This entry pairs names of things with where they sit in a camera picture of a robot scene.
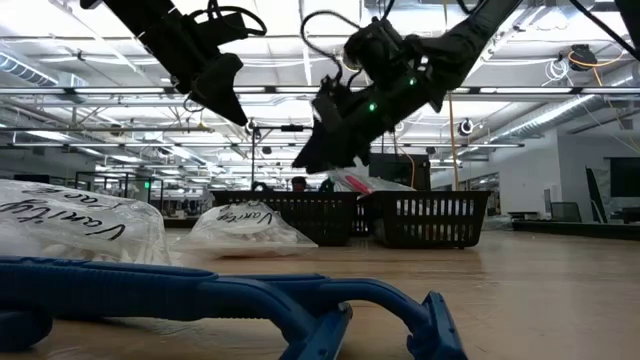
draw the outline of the blue plastic tool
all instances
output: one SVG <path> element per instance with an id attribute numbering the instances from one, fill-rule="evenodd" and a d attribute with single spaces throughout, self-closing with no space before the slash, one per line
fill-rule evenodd
<path id="1" fill-rule="evenodd" d="M 37 343 L 54 316 L 263 318 L 289 343 L 281 359 L 335 359 L 352 315 L 346 301 L 367 300 L 404 321 L 415 359 L 467 359 L 440 294 L 431 292 L 420 305 L 370 279 L 219 276 L 179 267 L 0 257 L 0 289 L 0 351 Z"/>

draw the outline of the wall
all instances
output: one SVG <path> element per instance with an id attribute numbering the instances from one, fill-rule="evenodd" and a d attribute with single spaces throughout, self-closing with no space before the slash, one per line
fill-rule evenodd
<path id="1" fill-rule="evenodd" d="M 627 137 L 621 140 L 629 143 Z M 591 198 L 587 185 L 585 168 L 609 171 L 610 165 L 607 158 L 613 157 L 637 157 L 639 154 L 618 140 L 608 135 L 580 136 L 567 135 L 558 137 L 558 149 L 560 157 L 560 169 L 562 179 L 562 201 L 576 202 L 580 207 L 582 221 L 593 221 L 591 211 Z M 622 199 L 620 205 L 628 206 L 638 204 L 638 199 Z"/>
<path id="2" fill-rule="evenodd" d="M 510 211 L 537 211 L 545 213 L 544 190 L 551 189 L 551 200 L 562 199 L 560 163 L 555 130 L 540 139 L 523 141 L 524 148 L 498 149 L 489 161 L 466 162 L 459 171 L 460 181 L 498 173 L 500 176 L 500 207 L 502 213 Z M 453 171 L 434 174 L 432 187 L 453 183 Z"/>
<path id="3" fill-rule="evenodd" d="M 76 171 L 95 171 L 95 158 L 77 153 L 65 154 L 57 148 L 44 150 L 44 156 L 34 155 L 31 149 L 0 150 L 0 176 L 13 178 L 14 174 L 48 174 L 74 179 Z"/>

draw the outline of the person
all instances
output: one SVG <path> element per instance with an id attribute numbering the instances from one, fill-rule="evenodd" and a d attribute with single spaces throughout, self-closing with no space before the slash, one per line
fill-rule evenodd
<path id="1" fill-rule="evenodd" d="M 307 180 L 302 176 L 291 179 L 291 187 L 294 192 L 304 192 L 307 188 Z"/>

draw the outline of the ceiling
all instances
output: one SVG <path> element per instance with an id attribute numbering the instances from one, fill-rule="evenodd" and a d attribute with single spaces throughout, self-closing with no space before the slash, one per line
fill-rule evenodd
<path id="1" fill-rule="evenodd" d="M 61 5 L 56 6 L 54 3 L 56 0 L 0 1 L 0 13 L 3 14 L 0 20 L 0 53 L 11 54 L 54 78 L 60 78 L 64 73 L 74 74 L 86 81 L 87 86 L 116 90 L 121 86 L 170 86 L 170 75 L 167 71 L 147 53 L 141 43 L 105 5 L 100 5 L 94 10 L 83 10 L 79 1 L 66 1 L 66 6 L 72 13 L 69 15 L 61 9 Z M 174 3 L 182 13 L 190 13 L 206 6 L 206 0 L 174 0 Z M 262 18 L 268 27 L 268 34 L 263 38 L 252 37 L 221 47 L 223 52 L 236 53 L 243 60 L 245 65 L 236 76 L 235 85 L 246 87 L 315 87 L 325 75 L 335 73 L 336 68 L 332 62 L 307 49 L 299 38 L 301 17 L 316 10 L 331 9 L 355 23 L 365 25 L 370 22 L 372 16 L 378 15 L 377 6 L 372 0 L 278 0 L 278 6 L 274 6 L 274 0 L 234 0 L 220 1 L 220 4 L 246 8 Z M 567 54 L 570 51 L 572 44 L 588 44 L 601 62 L 618 59 L 612 65 L 600 69 L 605 81 L 610 72 L 624 67 L 631 61 L 630 56 L 621 53 L 618 46 L 591 21 L 582 15 L 569 16 L 565 10 L 562 7 L 521 6 L 503 24 L 499 31 L 500 36 L 494 39 L 491 51 L 484 54 L 483 60 L 478 62 L 463 86 L 567 86 L 566 77 L 559 81 L 550 81 L 549 68 L 559 53 Z M 618 34 L 627 33 L 617 12 L 597 13 L 597 16 Z M 402 35 L 417 33 L 421 36 L 439 36 L 445 29 L 451 28 L 462 19 L 464 15 L 457 5 L 448 5 L 445 16 L 441 2 L 421 0 L 398 1 L 389 16 L 389 20 Z M 512 31 L 515 21 L 524 21 L 526 26 L 522 26 L 520 31 Z M 354 31 L 349 25 L 327 16 L 310 21 L 307 30 L 314 44 L 335 54 L 340 54 L 343 44 Z M 592 72 L 569 71 L 567 75 L 576 85 L 594 84 Z M 367 84 L 368 79 L 363 75 L 355 79 L 353 86 Z M 0 72 L 0 86 L 18 87 L 33 84 Z M 249 141 L 244 129 L 208 110 L 197 114 L 185 112 L 179 105 L 181 99 L 180 96 L 172 99 L 158 95 L 95 94 L 84 95 L 83 102 L 78 103 L 53 96 L 11 96 L 12 101 L 51 116 L 51 121 L 43 121 L 42 117 L 29 115 L 25 119 L 31 121 L 28 126 L 62 126 L 65 122 L 68 125 L 71 121 L 77 122 L 80 119 L 80 126 L 88 128 L 109 127 L 116 123 L 125 127 L 154 127 L 158 129 L 127 132 L 119 136 L 89 132 L 74 136 L 84 137 L 87 141 L 107 143 L 210 143 L 211 146 L 192 147 L 187 150 L 191 157 L 205 163 L 235 166 L 250 164 L 247 162 L 250 148 L 224 146 L 224 143 Z M 240 99 L 247 116 L 254 118 L 258 125 L 312 125 L 309 95 L 240 94 Z M 147 105 L 117 105 L 118 102 L 127 101 L 144 101 Z M 456 97 L 452 104 L 453 121 L 457 124 L 470 119 L 476 125 L 481 125 L 476 126 L 471 138 L 482 138 L 500 131 L 519 116 L 549 101 L 561 100 L 500 95 L 484 98 Z M 425 106 L 398 125 L 396 137 L 402 143 L 449 143 L 449 121 L 447 105 L 439 114 Z M 8 123 L 7 119 L 1 118 L 0 122 L 5 125 Z M 301 145 L 309 135 L 310 131 L 274 131 L 262 140 L 261 145 Z M 22 136 L 29 141 L 46 140 L 32 139 L 28 134 Z M 386 144 L 392 144 L 392 141 L 391 135 L 385 137 Z M 287 164 L 295 158 L 299 149 L 300 146 L 274 146 L 272 154 L 266 155 L 258 151 L 257 158 L 283 160 L 282 164 Z M 96 150 L 109 154 L 117 149 Z M 414 146 L 406 150 L 409 154 L 423 153 L 424 147 Z M 375 151 L 382 151 L 381 147 L 377 147 Z M 449 154 L 447 150 L 441 149 L 438 157 L 447 159 Z M 165 164 L 175 156 L 170 154 L 167 159 L 153 147 L 139 148 L 130 151 L 129 155 L 139 156 L 155 164 Z M 114 163 L 127 165 L 126 162 L 118 160 Z M 193 164 L 193 161 L 187 161 L 185 164 Z"/>

